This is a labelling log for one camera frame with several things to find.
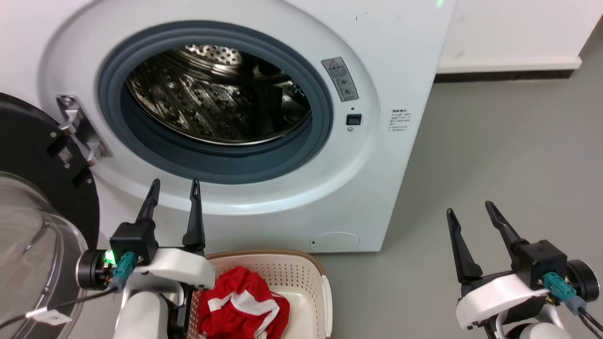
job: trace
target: circular door opening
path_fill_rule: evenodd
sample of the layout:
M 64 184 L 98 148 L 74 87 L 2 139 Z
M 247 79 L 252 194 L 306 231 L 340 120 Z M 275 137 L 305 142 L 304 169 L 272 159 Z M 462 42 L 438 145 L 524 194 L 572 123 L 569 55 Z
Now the circular door opening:
M 282 176 L 314 157 L 332 126 L 329 91 L 306 59 L 219 22 L 138 33 L 109 56 L 98 88 L 105 120 L 131 151 L 205 182 Z
M 155 121 L 216 145 L 273 141 L 311 114 L 306 95 L 287 73 L 229 46 L 170 49 L 136 67 L 127 86 Z

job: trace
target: laundry basket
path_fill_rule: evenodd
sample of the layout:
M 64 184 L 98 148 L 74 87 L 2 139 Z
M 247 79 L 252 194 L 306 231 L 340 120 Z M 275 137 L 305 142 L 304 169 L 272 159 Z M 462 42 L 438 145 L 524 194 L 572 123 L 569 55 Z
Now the laundry basket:
M 223 252 L 208 255 L 216 275 L 237 266 L 257 272 L 270 290 L 291 305 L 283 339 L 326 339 L 331 336 L 333 302 L 324 269 L 312 256 L 292 251 Z M 197 332 L 199 293 L 193 295 L 187 339 L 202 339 Z

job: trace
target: brown basket rim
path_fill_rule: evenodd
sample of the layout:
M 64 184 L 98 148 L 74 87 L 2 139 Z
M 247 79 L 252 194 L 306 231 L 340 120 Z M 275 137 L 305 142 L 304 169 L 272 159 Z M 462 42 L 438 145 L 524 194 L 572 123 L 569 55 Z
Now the brown basket rim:
M 311 256 L 306 252 L 301 251 L 292 251 L 292 250 L 249 250 L 249 251 L 229 251 L 229 252 L 218 252 L 212 255 L 207 255 L 207 260 L 212 259 L 221 259 L 221 258 L 229 258 L 233 256 L 243 256 L 243 255 L 293 255 L 293 256 L 301 256 L 312 262 L 316 269 L 320 273 L 321 276 L 326 276 L 326 272 L 324 271 L 323 266 L 320 264 L 315 257 Z

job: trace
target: screw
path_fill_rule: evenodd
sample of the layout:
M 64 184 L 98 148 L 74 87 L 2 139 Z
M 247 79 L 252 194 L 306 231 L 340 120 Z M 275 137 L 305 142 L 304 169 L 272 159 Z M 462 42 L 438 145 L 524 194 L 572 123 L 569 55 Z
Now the screw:
M 70 95 L 62 95 L 60 100 L 63 105 L 71 106 L 71 105 L 73 105 L 75 98 Z

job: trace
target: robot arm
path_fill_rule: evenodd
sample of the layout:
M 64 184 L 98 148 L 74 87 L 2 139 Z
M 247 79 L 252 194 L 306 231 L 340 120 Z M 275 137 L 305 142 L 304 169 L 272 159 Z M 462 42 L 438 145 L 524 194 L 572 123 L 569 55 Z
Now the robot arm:
M 214 287 L 215 269 L 204 257 L 199 181 L 192 183 L 182 248 L 160 248 L 155 240 L 153 210 L 159 189 L 155 179 L 136 221 L 122 223 L 110 238 L 111 251 L 86 251 L 78 263 L 80 287 L 123 292 L 114 339 L 185 339 L 192 293 Z M 133 265 L 122 268 L 123 258 L 133 258 Z
M 545 279 L 548 274 L 564 277 L 571 300 L 591 302 L 599 296 L 599 282 L 590 267 L 580 260 L 567 261 L 567 256 L 547 240 L 530 244 L 521 238 L 502 216 L 498 208 L 486 201 L 486 210 L 497 228 L 511 257 L 511 270 L 482 276 L 481 267 L 473 260 L 454 211 L 447 211 L 456 275 L 461 283 L 461 297 L 456 305 L 456 318 L 464 329 L 482 327 L 491 339 L 565 339 L 556 306 L 561 300 Z M 534 318 L 538 323 L 521 324 L 505 332 L 502 325 Z

